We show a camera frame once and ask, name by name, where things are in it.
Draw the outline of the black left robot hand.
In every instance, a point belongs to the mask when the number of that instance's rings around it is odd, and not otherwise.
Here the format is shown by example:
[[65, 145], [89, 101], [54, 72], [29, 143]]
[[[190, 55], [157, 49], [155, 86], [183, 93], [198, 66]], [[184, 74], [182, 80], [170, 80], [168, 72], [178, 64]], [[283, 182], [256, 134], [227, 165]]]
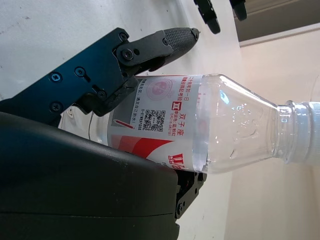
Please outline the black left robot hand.
[[[245, 0], [229, 0], [230, 5], [239, 21], [244, 21], [247, 19], [247, 10]], [[210, 0], [194, 0], [194, 4], [204, 21], [204, 23], [209, 27], [213, 34], [218, 34], [221, 32], [220, 24], [218, 21], [217, 14], [214, 10], [212, 2]]]

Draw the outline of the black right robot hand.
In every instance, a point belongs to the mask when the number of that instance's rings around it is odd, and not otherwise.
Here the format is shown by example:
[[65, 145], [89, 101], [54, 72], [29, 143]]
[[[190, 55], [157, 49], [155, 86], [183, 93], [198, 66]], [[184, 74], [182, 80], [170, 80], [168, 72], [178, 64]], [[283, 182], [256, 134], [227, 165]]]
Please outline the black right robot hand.
[[137, 89], [136, 75], [186, 54], [195, 28], [129, 42], [116, 28], [0, 103], [3, 240], [175, 240], [205, 173], [173, 170], [58, 128], [69, 107], [102, 117]]

